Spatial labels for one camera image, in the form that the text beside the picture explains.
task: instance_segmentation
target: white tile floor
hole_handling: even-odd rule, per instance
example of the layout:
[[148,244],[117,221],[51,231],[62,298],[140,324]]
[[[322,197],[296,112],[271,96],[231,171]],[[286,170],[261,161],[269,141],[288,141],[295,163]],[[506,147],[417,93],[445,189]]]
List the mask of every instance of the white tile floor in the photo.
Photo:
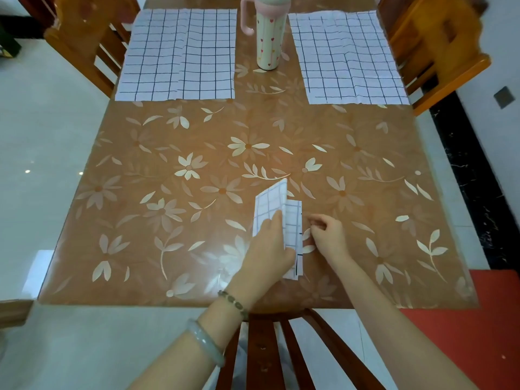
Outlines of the white tile floor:
[[[0,59],[0,300],[37,294],[108,103],[44,41],[21,43],[16,59]],[[459,250],[469,268],[489,268],[428,112],[418,124]],[[200,311],[36,305],[6,332],[0,388],[123,389]],[[353,310],[320,314],[396,388]],[[318,388],[353,388],[308,324],[292,324]]]

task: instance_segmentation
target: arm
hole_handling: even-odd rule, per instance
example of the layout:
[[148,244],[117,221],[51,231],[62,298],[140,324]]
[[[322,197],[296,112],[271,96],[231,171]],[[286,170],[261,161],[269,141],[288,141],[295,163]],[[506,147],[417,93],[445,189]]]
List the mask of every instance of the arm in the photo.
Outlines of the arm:
[[317,248],[340,278],[397,387],[400,390],[477,390],[352,260],[341,222],[326,215],[309,218]]
[[[240,270],[226,291],[247,311],[294,264],[293,249],[283,248],[282,212],[262,223]],[[240,311],[217,298],[198,318],[199,325],[223,352],[242,322]],[[201,389],[215,363],[191,333],[184,332],[129,387],[129,390]]]

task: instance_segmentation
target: person's right arm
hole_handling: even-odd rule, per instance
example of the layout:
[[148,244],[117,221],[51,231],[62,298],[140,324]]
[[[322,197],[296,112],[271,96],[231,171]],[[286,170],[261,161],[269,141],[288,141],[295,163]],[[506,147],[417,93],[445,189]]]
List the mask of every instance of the person's right arm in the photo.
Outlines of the person's right arm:
[[326,215],[312,215],[311,233],[345,288],[399,390],[478,390],[351,258],[343,225]]

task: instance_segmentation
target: hand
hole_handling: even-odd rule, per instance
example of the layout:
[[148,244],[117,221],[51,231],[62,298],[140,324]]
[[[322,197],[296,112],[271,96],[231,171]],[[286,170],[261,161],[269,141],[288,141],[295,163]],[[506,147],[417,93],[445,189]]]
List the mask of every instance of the hand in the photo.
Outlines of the hand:
[[282,211],[277,210],[272,220],[262,222],[260,231],[251,241],[242,267],[226,290],[246,309],[251,309],[294,265],[295,256],[294,249],[283,248]]
[[312,234],[316,247],[327,259],[334,271],[339,265],[350,258],[345,241],[343,224],[327,215],[310,215],[310,233]]

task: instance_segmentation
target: red surface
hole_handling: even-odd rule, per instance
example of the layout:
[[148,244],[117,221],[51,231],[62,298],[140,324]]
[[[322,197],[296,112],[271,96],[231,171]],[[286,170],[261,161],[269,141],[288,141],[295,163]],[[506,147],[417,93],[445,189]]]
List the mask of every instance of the red surface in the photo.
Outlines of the red surface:
[[520,389],[520,280],[471,271],[480,309],[403,309],[480,390]]

